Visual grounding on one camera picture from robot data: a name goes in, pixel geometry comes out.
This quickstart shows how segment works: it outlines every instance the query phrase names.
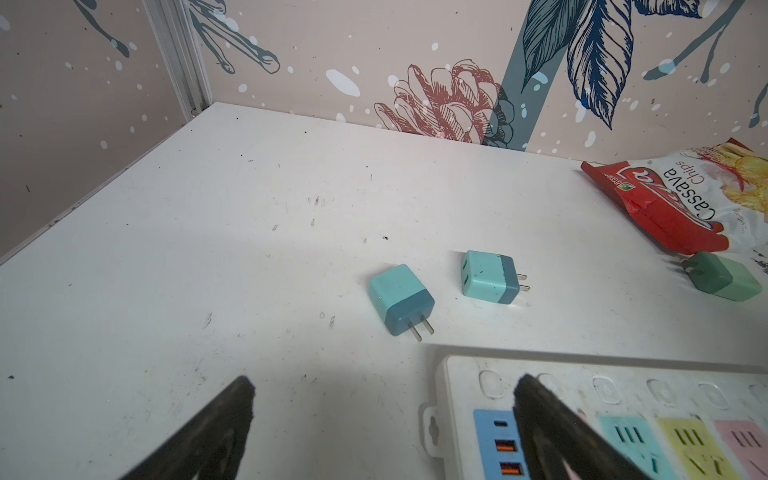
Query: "orange usb port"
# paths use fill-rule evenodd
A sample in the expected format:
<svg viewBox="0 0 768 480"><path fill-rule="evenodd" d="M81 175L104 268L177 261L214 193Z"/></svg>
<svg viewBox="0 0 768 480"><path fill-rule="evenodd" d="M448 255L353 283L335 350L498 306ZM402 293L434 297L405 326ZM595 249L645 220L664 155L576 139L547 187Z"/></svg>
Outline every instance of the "orange usb port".
<svg viewBox="0 0 768 480"><path fill-rule="evenodd" d="M517 452L515 440L496 440L496 450L499 452Z"/></svg>
<svg viewBox="0 0 768 480"><path fill-rule="evenodd" d="M523 468L517 462L500 462L499 466L502 467L502 475L522 475Z"/></svg>

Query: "teal power adapter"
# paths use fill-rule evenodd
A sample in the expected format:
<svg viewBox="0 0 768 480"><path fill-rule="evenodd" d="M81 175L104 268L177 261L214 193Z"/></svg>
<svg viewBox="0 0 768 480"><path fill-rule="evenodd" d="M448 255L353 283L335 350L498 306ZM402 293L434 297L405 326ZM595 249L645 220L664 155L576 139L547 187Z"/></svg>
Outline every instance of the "teal power adapter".
<svg viewBox="0 0 768 480"><path fill-rule="evenodd" d="M681 265L702 292L743 302L763 291L763 286L743 264L714 253L699 252L683 260Z"/></svg>
<svg viewBox="0 0 768 480"><path fill-rule="evenodd" d="M526 278L515 271L515 262L506 255L470 250L462 260L462 291L472 298L508 305L520 290L531 289L518 282Z"/></svg>
<svg viewBox="0 0 768 480"><path fill-rule="evenodd" d="M435 332L427 321L435 299L407 265L398 265L374 276L368 288L368 297L392 335L398 336L410 329L421 342L422 336L415 328L420 323L424 323L430 335Z"/></svg>

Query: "power strip socket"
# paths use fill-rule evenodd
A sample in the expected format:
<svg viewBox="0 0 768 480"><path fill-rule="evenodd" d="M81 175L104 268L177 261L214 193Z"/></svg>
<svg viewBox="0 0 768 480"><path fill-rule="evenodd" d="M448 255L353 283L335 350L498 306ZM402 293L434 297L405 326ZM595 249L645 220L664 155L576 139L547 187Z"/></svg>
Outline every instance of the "power strip socket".
<svg viewBox="0 0 768 480"><path fill-rule="evenodd" d="M768 479L768 437L754 422L714 422L717 432L752 480Z"/></svg>
<svg viewBox="0 0 768 480"><path fill-rule="evenodd" d="M618 426L626 426L634 432L637 431L643 437L645 443L653 439L657 444L648 446L648 454L651 455L650 468L646 472L654 470L654 454L656 455L656 467L658 475L648 475L653 480L713 480L718 478L749 478L746 469L737 456L721 440L719 435L714 435L715 427L712 421L725 419L752 419L764 432L768 432L768 376L752 373L733 372L703 372L693 370L675 369L674 365L666 369L648 369L641 367L591 365L568 362L541 362L534 360L497 359L478 356L446 356L435 371L436 405L426 406L422 412L422 443L426 452L440 458L445 466L446 480L477 480L486 478L486 460L483 452L490 449L496 454L495 443L482 446L481 438L491 440L510 439L494 437L491 434L478 434L478 425L475 421L475 411L492 410L495 412L507 412L508 425L514 418L512 406L515 404L515 386L524 374L531 374L539 379L550 391L552 391L572 412L576 412L593 429L604 432L609 437L610 429L606 430L601 424L601 417L614 417L613 420L622 417L641 417L647 421L642 424L619 422ZM728 399L722 401L713 395L713 389L703 389L701 384L716 387ZM685 457L680 457L677 450L673 449L673 443L667 441L667 433L663 430L658 419L679 417L689 419L691 415L701 418L702 422L696 425L696 430L712 432L714 438L707 433L702 438L707 446L711 443L713 452L718 455L717 467L713 464L713 456L705 465L705 472L712 470L711 475L702 476ZM616 435L615 423L611 426ZM641 425L649 428L646 431ZM680 443L677 434L674 442ZM760 441L765 447L768 442ZM621 439L609 441L618 446ZM696 448L692 448L691 455L697 457ZM625 454L628 450L620 447ZM645 450L634 449L635 452L645 453ZM495 460L495 470L501 468L500 462ZM638 461L642 465L646 459ZM529 468L523 462L523 474L530 475ZM515 471L514 465L509 465L507 471Z"/></svg>
<svg viewBox="0 0 768 480"><path fill-rule="evenodd" d="M475 410L474 417L485 480L530 480L515 414L510 410Z"/></svg>
<svg viewBox="0 0 768 480"><path fill-rule="evenodd" d="M690 480L740 480L717 441L699 419L659 419Z"/></svg>
<svg viewBox="0 0 768 480"><path fill-rule="evenodd" d="M654 480L677 480L648 422L639 416L602 415L605 439Z"/></svg>

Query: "wallpaper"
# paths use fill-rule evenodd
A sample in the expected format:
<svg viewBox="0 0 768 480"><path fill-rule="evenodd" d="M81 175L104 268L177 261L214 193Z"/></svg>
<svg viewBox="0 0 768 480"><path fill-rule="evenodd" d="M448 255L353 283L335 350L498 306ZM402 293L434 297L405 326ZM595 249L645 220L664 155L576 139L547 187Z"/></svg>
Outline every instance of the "wallpaper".
<svg viewBox="0 0 768 480"><path fill-rule="evenodd" d="M764 0L188 5L215 101L600 163L768 155Z"/></svg>
<svg viewBox="0 0 768 480"><path fill-rule="evenodd" d="M0 258L184 116L141 0L0 0Z"/></svg>

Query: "cassava chips bag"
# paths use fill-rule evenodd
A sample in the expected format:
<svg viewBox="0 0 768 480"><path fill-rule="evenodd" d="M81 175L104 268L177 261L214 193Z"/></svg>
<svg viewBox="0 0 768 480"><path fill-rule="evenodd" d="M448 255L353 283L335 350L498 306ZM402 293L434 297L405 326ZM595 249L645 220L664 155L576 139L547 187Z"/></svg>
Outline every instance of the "cassava chips bag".
<svg viewBox="0 0 768 480"><path fill-rule="evenodd" d="M733 138L662 158L581 169L666 248L691 255L768 243L768 161Z"/></svg>

